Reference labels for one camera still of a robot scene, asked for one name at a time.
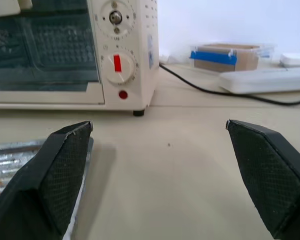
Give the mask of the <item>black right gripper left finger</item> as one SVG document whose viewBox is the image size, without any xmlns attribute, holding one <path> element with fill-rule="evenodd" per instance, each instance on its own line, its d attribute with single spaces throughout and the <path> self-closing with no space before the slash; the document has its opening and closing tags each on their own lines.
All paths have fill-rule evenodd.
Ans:
<svg viewBox="0 0 300 240">
<path fill-rule="evenodd" d="M 0 193 L 0 240 L 61 240 L 83 181 L 93 125 L 83 121 L 49 135 Z"/>
</svg>

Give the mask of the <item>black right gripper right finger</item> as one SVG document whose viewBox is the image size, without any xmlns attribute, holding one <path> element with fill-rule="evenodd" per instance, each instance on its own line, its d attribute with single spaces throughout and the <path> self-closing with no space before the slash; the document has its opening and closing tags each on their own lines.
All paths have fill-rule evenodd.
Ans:
<svg viewBox="0 0 300 240">
<path fill-rule="evenodd" d="M 300 240 L 300 153 L 279 132 L 226 123 L 243 183 L 275 240 Z"/>
</svg>

